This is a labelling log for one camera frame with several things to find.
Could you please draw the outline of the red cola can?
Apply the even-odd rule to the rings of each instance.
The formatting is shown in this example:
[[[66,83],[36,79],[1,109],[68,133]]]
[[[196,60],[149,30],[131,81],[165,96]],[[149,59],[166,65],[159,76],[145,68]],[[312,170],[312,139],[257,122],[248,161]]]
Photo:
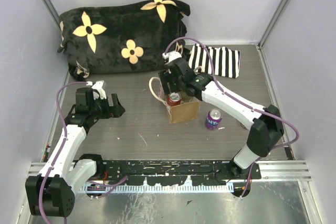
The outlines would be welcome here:
[[[167,104],[169,106],[176,106],[181,104],[182,97],[179,92],[172,92],[167,95]]]

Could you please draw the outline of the purple Fanta can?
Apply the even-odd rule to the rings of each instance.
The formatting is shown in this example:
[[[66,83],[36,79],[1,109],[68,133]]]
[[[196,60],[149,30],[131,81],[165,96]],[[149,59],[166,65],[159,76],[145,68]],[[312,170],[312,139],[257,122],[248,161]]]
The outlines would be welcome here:
[[[215,130],[218,128],[222,120],[222,113],[219,109],[211,109],[205,120],[205,126],[208,130]]]

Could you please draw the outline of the clear glass soda bottle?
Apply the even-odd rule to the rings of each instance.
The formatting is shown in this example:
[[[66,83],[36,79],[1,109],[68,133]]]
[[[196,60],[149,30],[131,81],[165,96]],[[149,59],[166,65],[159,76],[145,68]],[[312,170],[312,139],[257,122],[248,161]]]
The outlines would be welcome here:
[[[191,102],[194,97],[187,95],[186,93],[181,93],[181,98],[183,103]]]

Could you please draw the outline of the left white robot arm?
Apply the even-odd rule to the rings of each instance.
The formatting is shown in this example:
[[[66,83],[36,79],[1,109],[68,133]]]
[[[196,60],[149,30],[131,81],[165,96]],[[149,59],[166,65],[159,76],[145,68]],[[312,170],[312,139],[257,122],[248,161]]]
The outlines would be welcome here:
[[[26,179],[25,189],[30,213],[33,216],[68,217],[75,196],[92,178],[101,179],[105,167],[101,155],[85,154],[74,163],[74,156],[89,130],[98,120],[119,118],[124,112],[117,94],[111,95],[109,105],[103,80],[85,83],[75,94],[75,103],[67,116],[60,116],[62,133],[49,160],[37,175]]]

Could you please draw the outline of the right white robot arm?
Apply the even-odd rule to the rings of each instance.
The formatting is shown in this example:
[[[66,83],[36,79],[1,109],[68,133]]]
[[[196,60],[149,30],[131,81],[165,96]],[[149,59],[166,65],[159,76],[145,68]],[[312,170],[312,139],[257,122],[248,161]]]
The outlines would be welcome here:
[[[183,58],[168,63],[158,73],[165,94],[185,92],[209,103],[238,120],[249,130],[246,144],[230,160],[228,170],[241,179],[252,163],[266,157],[284,134],[279,109],[264,107],[231,92],[208,73],[196,73]]]

